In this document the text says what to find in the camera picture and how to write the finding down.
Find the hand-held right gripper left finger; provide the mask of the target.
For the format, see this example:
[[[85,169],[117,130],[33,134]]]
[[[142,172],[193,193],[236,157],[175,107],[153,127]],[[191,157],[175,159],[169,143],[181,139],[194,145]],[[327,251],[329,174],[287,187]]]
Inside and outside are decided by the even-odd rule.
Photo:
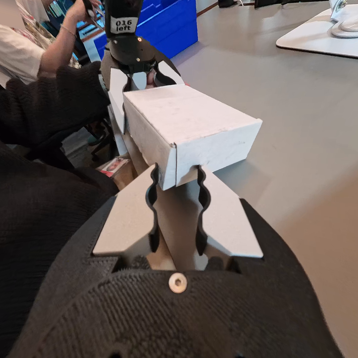
[[[159,167],[153,164],[119,192],[93,248],[94,256],[136,257],[157,251],[158,181]]]

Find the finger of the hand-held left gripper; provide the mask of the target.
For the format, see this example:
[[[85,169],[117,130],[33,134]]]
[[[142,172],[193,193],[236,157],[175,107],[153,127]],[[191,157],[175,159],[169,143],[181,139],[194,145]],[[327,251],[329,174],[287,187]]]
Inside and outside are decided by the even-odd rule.
[[[132,86],[132,74],[125,74],[120,69],[110,69],[110,89],[108,91],[115,121],[122,135],[126,132],[126,115],[124,110],[125,88]]]
[[[154,67],[154,86],[185,85],[181,76],[166,62],[157,62]]]

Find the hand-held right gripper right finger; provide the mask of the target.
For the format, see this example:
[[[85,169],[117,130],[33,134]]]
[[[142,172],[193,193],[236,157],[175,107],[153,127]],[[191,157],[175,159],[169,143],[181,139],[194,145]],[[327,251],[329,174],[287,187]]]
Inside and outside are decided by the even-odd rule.
[[[263,258],[241,200],[207,167],[198,166],[198,215],[195,246],[207,258]]]

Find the white cardboard box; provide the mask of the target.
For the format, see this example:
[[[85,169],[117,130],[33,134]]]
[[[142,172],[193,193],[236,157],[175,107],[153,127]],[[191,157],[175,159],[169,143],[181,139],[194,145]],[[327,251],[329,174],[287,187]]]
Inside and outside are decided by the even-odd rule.
[[[247,158],[262,125],[189,86],[177,84],[125,92],[129,133],[146,163],[159,167],[162,190]]]

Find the blue storage bin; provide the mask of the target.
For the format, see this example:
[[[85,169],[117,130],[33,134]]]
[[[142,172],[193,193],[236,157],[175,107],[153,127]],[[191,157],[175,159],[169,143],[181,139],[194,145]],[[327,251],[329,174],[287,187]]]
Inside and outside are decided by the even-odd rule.
[[[105,32],[95,39],[97,58],[110,40],[149,42],[172,58],[198,41],[195,0],[105,1]]]

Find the person's left forearm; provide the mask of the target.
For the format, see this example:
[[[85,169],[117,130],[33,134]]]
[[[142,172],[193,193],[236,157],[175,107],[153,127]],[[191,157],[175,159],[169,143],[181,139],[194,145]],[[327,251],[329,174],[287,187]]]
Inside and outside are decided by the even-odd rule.
[[[30,84],[11,79],[0,95],[1,144],[33,147],[105,111],[110,101],[100,67],[99,61],[61,67],[55,77]]]

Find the grey desk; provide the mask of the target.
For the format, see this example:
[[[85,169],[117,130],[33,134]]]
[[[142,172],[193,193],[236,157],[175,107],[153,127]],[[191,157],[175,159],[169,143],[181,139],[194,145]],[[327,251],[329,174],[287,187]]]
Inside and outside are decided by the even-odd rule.
[[[262,119],[247,159],[216,175],[290,246],[344,356],[357,357],[357,60],[276,47],[328,8],[211,8],[172,61],[191,87]]]

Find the black office chair base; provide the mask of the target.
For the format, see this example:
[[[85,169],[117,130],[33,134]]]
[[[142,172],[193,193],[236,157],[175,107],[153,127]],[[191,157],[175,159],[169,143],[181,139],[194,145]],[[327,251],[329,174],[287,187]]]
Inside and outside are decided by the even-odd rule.
[[[90,147],[94,147],[90,151],[92,161],[98,162],[100,160],[98,152],[104,148],[107,148],[108,160],[113,159],[118,154],[118,150],[109,118],[105,117],[101,120],[96,120],[94,125],[96,126],[92,127],[91,124],[84,126],[87,132],[95,138],[95,141],[89,144]]]

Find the pink printed card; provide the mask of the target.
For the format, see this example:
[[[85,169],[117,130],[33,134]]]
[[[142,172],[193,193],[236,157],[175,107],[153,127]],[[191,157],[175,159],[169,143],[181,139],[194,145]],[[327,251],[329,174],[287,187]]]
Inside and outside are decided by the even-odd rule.
[[[110,162],[106,163],[103,168],[99,169],[99,171],[105,176],[112,178],[123,166],[129,162],[130,159],[116,156]]]

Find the white document stand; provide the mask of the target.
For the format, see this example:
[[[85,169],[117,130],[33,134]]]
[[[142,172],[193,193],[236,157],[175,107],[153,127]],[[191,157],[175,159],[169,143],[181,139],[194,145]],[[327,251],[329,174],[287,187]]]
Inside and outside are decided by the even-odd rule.
[[[276,47],[357,59],[357,38],[334,36],[331,31],[334,24],[330,16],[330,9],[320,12],[279,38],[276,41]]]

